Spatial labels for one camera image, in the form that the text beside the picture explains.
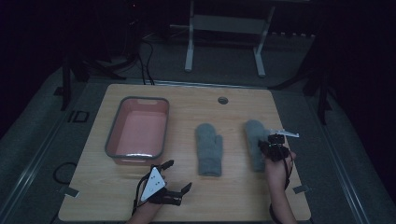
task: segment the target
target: tape piece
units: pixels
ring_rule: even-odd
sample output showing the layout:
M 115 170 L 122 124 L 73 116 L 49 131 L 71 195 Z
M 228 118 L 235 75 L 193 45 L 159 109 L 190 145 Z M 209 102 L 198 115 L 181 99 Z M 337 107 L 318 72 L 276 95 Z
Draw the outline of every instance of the tape piece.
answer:
M 79 195 L 79 191 L 78 190 L 69 188 L 67 186 L 61 187 L 61 189 L 59 189 L 58 192 L 60 192 L 60 193 L 62 193 L 64 195 L 73 197 L 73 198 L 77 198 L 77 196 Z
M 293 188 L 293 190 L 294 190 L 295 194 L 298 194 L 298 193 L 301 193 L 301 192 L 308 192 L 308 191 L 311 190 L 311 188 L 309 188 L 307 185 L 301 185 L 299 187 Z

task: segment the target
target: rectangular tray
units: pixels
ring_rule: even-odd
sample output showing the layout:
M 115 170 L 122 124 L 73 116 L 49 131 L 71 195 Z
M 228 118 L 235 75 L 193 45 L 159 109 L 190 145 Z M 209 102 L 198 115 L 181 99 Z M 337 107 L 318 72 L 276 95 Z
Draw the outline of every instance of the rectangular tray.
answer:
M 164 98 L 124 98 L 107 138 L 107 156 L 120 165 L 161 164 L 168 116 Z

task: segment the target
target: person's right hand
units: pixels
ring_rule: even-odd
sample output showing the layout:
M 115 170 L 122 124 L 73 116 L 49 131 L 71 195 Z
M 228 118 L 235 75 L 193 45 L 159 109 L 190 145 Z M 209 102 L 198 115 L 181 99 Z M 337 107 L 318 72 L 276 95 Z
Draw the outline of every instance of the person's right hand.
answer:
M 286 179 L 291 171 L 291 167 L 293 166 L 293 161 L 295 160 L 295 158 L 296 154 L 291 151 L 289 156 L 285 159 L 286 164 L 288 165 L 288 172 L 286 173 L 283 160 L 271 161 L 269 158 L 264 157 L 265 177 L 270 189 L 285 189 Z

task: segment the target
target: desk leg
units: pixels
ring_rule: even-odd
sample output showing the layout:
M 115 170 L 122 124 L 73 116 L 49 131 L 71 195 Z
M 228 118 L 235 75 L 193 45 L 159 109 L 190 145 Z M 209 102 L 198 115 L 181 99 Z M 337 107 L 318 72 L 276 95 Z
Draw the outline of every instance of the desk leg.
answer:
M 189 46 L 187 47 L 186 65 L 184 70 L 190 72 L 192 70 L 192 59 L 194 56 L 194 1 L 190 0 L 190 27 L 189 27 Z
M 257 73 L 259 77 L 265 77 L 264 65 L 262 64 L 262 46 L 264 45 L 265 37 L 268 35 L 268 29 L 271 24 L 271 19 L 274 15 L 275 7 L 271 7 L 270 13 L 268 15 L 267 21 L 262 27 L 262 35 L 260 38 L 260 43 L 257 47 L 253 48 L 254 59 L 256 60 Z

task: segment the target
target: light wood surface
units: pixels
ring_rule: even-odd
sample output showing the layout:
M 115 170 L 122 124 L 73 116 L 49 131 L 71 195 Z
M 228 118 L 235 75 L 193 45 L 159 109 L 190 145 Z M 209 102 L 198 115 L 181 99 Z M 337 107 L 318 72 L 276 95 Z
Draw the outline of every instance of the light wood surface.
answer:
M 207 87 L 110 85 L 78 162 L 70 187 L 77 198 L 65 197 L 59 218 L 65 221 L 127 220 L 135 189 L 149 167 L 117 165 L 105 153 L 106 139 L 120 101 L 126 96 L 163 97 L 170 113 L 163 161 L 175 160 L 165 175 L 167 188 L 181 190 L 192 182 L 181 206 L 165 205 L 154 221 L 270 220 L 268 188 L 263 173 L 254 173 L 248 155 L 245 122 L 258 119 L 268 129 L 282 129 L 271 92 Z M 218 103 L 220 96 L 229 103 Z M 221 177 L 198 175 L 195 128 L 211 123 L 223 136 Z M 298 220 L 311 216 L 294 167 L 287 189 Z

